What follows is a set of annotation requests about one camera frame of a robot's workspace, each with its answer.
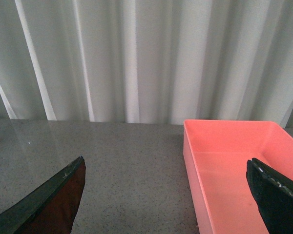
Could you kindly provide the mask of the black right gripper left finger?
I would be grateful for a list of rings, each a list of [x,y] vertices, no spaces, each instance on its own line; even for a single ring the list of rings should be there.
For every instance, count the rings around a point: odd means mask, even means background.
[[[17,204],[0,214],[0,234],[69,234],[85,186],[78,157]]]

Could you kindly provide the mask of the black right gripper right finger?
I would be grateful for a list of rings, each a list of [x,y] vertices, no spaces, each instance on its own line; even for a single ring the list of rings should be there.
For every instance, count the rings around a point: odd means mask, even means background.
[[[262,161],[247,161],[247,183],[271,234],[293,234],[293,181]]]

